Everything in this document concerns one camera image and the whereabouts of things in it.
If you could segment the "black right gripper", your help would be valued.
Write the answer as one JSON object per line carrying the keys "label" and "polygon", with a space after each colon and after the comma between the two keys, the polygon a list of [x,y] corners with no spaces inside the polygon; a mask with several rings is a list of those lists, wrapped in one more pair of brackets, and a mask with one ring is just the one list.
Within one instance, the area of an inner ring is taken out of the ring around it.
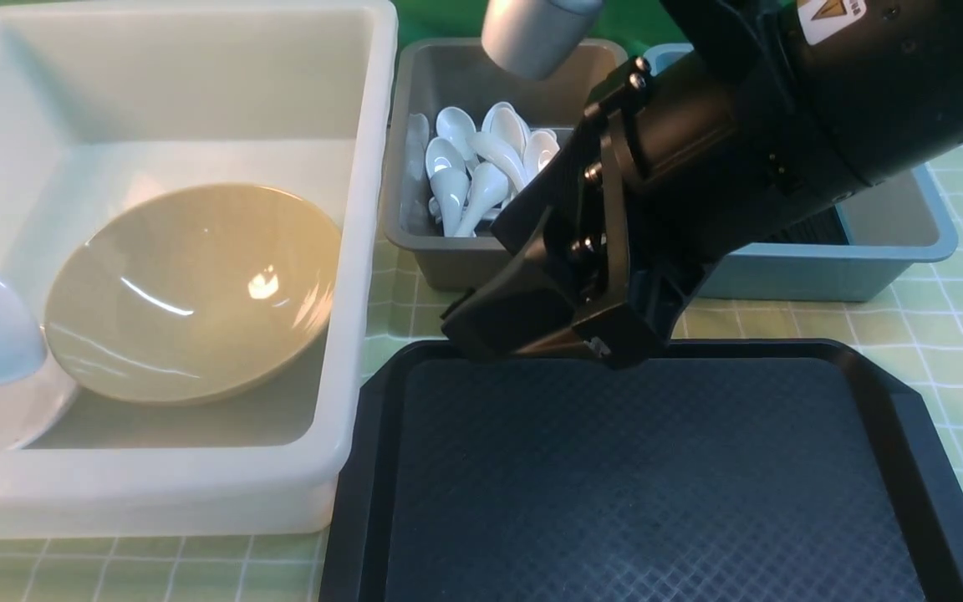
{"label": "black right gripper", "polygon": [[441,331],[479,362],[597,360],[623,369],[655,357],[706,282],[708,266],[672,250],[643,217],[657,202],[638,115],[650,62],[634,57],[588,97],[557,160],[497,221],[511,262],[443,313]]}

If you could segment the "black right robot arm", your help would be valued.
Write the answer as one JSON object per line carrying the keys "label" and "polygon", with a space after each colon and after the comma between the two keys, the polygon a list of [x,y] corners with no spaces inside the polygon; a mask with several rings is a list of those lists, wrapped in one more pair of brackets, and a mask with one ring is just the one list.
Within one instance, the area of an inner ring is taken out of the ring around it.
{"label": "black right robot arm", "polygon": [[963,1],[665,1],[692,44],[593,88],[443,313],[469,359],[655,357],[727,255],[963,145]]}

